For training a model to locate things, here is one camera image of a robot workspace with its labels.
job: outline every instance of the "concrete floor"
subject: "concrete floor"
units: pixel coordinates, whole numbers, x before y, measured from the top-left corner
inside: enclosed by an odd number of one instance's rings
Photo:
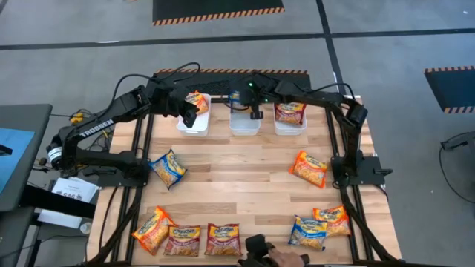
[[[314,0],[284,0],[268,16],[151,26],[151,1],[9,0],[0,14],[0,45],[113,40],[322,33]],[[471,0],[324,0],[334,33],[474,27]],[[373,140],[386,168],[387,192],[403,257],[413,263],[472,266],[474,205],[459,199],[439,169],[439,143],[474,129],[472,114],[444,114],[425,81],[425,67],[474,65],[474,34],[333,39],[345,82],[362,95]],[[0,105],[51,103],[54,113],[94,111],[109,101],[118,78],[197,61],[203,67],[308,70],[312,85],[333,82],[324,39],[135,47],[0,51]],[[143,83],[126,80],[119,92]],[[39,157],[67,123],[51,117]],[[475,199],[475,171],[465,148],[443,155],[448,178]],[[57,174],[32,173],[44,185]],[[42,245],[37,266],[79,263],[84,240]]]

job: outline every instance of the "white paper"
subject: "white paper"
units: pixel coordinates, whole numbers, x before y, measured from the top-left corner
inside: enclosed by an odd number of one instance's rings
[[[97,189],[98,187],[96,185],[86,182],[78,177],[71,177],[70,179],[58,178],[53,187],[53,193],[81,200],[83,202],[90,202]],[[44,223],[78,228],[79,224],[81,224],[82,218],[56,211],[42,210],[38,220]]]

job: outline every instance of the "white plastic container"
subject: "white plastic container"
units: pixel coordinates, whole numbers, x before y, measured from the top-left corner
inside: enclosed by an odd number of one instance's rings
[[[194,137],[205,137],[208,135],[209,129],[209,116],[211,114],[211,96],[207,93],[203,93],[203,96],[208,102],[208,111],[203,114],[200,114],[196,117],[193,127],[188,128],[183,123],[183,117],[178,117],[177,129],[181,132],[183,136],[194,136]]]
[[[261,128],[260,119],[251,119],[247,112],[232,112],[229,117],[229,128],[235,136],[254,136]]]
[[[275,106],[274,106],[274,130],[275,134],[279,136],[297,136],[301,135],[307,129],[307,117],[304,111],[304,120],[302,125],[293,125],[290,123],[279,122],[275,120]]]

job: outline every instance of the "human hand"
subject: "human hand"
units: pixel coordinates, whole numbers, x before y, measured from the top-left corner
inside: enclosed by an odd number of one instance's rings
[[[276,248],[272,248],[269,250],[269,256],[279,267],[304,267],[304,261],[295,252],[282,253]]]

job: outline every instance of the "wooden tabletop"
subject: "wooden tabletop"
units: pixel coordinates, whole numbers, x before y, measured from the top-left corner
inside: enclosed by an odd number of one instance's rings
[[[323,252],[287,245],[294,214],[311,217],[312,208],[332,208],[341,204],[339,191],[331,186],[331,170],[323,189],[288,173],[289,166],[300,150],[307,151],[321,161],[330,162],[333,154],[324,109],[307,106],[308,126],[300,136],[276,136],[272,105],[264,105],[263,111],[264,119],[257,136],[232,136],[229,109],[223,104],[213,104],[207,137],[181,136],[175,127],[177,118],[155,117],[149,158],[155,160],[171,148],[188,172],[170,191],[155,173],[150,174],[149,183],[143,190],[138,225],[142,225],[153,214],[155,206],[160,205],[170,213],[175,223],[202,226],[200,255],[163,256],[165,244],[162,244],[157,255],[151,256],[136,242],[132,264],[235,264],[236,257],[204,255],[208,223],[239,223],[244,254],[244,240],[255,234],[264,234],[266,240],[281,251],[308,254],[313,264],[352,262],[347,237],[326,238],[324,245],[327,249]],[[135,122],[116,126],[111,153],[130,150],[134,126]],[[143,123],[141,142],[144,140],[145,126],[146,123]],[[374,153],[366,123],[361,134],[361,149],[366,154]],[[371,185],[360,186],[360,189],[368,226],[393,256],[400,257],[385,195]],[[88,243],[89,257],[98,252],[99,233],[111,192],[112,188],[100,191]],[[121,197],[120,188],[105,224],[104,243],[116,227]],[[128,229],[122,236],[120,260],[125,257]],[[364,258],[360,231],[355,230],[355,234],[360,257]]]

